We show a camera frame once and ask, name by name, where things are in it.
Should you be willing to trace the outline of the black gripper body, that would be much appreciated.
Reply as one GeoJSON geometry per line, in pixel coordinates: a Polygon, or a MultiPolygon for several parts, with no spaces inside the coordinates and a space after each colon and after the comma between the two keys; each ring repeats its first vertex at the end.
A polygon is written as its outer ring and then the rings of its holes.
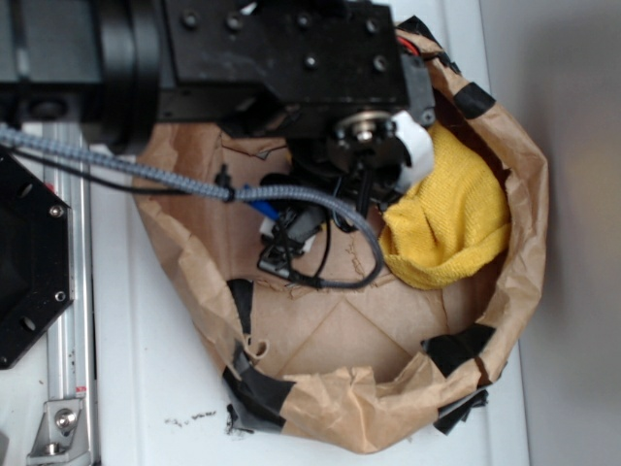
{"type": "Polygon", "coordinates": [[[164,1],[163,122],[282,138],[307,182],[391,202],[428,176],[434,95],[389,7],[164,1]]]}

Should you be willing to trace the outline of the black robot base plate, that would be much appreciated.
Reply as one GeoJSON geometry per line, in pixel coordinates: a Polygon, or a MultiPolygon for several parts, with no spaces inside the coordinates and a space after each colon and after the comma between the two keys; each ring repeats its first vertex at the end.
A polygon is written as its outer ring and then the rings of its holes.
{"type": "Polygon", "coordinates": [[[1,150],[1,368],[13,368],[72,303],[71,208],[1,150]]]}

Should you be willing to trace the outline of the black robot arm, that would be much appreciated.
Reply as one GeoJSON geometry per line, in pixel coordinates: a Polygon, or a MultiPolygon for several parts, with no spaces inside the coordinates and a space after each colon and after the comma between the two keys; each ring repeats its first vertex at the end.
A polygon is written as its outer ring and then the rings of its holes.
{"type": "Polygon", "coordinates": [[[428,72],[369,1],[5,1],[1,118],[117,153],[158,123],[282,138],[315,183],[377,202],[434,167],[428,72]]]}

